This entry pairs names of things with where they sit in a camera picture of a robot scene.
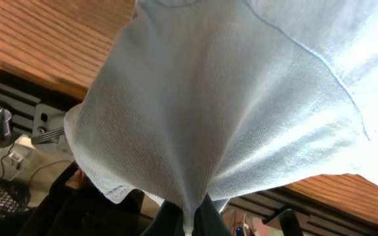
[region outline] blue stitching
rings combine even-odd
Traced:
[[[266,19],[264,19],[262,16],[259,16],[257,14],[257,12],[255,10],[253,10],[252,6],[247,2],[247,0],[243,0],[243,2],[246,4],[246,6],[250,9],[250,11],[256,16],[256,18],[258,18],[261,22],[265,23],[266,25],[270,26],[271,28],[274,28],[275,30],[279,31],[284,37],[286,37],[288,40],[290,40],[292,43],[294,43],[295,45],[297,45],[298,47],[302,48],[303,50],[305,50],[306,52],[308,52],[309,54],[317,57],[328,69],[329,71],[331,72],[332,76],[336,79],[336,81],[338,82],[338,84],[344,89],[344,91],[346,92],[346,94],[348,95],[348,97],[351,99],[352,101],[352,104],[354,104],[355,108],[358,110],[358,112],[360,113],[360,116],[361,116],[361,124],[362,124],[362,128],[364,130],[364,134],[366,135],[367,139],[370,141],[370,138],[368,136],[368,133],[367,133],[367,130],[366,130],[366,126],[364,125],[364,117],[362,115],[362,112],[360,110],[360,108],[357,106],[357,104],[355,103],[354,99],[352,98],[352,95],[351,93],[348,91],[348,89],[346,88],[346,85],[341,81],[341,78],[335,73],[335,70],[330,66],[329,62],[321,55],[319,55],[317,52],[314,52],[313,50],[307,48],[306,46],[304,46],[303,44],[301,44],[300,42],[297,42],[295,39],[291,38],[288,34],[286,34],[286,32],[284,30],[282,30],[281,28],[279,28],[278,26],[270,23],[269,21],[267,21]]]
[[[196,3],[199,3],[200,0],[195,0],[193,3],[188,3],[188,4],[185,4],[185,5],[177,5],[177,6],[168,6],[166,5],[165,3],[162,3],[161,0],[156,0],[156,3],[163,6],[163,7],[166,7],[168,9],[177,9],[177,8],[180,8],[180,7],[188,7],[190,5],[194,5]]]

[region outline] gray fabric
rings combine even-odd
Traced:
[[[79,166],[185,213],[317,174],[378,184],[378,1],[146,0],[85,101]]]

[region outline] wood grain surface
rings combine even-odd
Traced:
[[[84,98],[133,0],[0,0],[0,68]],[[378,225],[378,187],[359,176],[318,176],[288,186]]]

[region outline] cloth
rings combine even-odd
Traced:
[[[378,1],[145,0],[64,121],[113,202],[184,211],[318,174],[378,184]]]

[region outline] bolt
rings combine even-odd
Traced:
[[[37,130],[38,130],[41,134],[46,133],[46,129],[45,129],[44,127],[38,127]]]

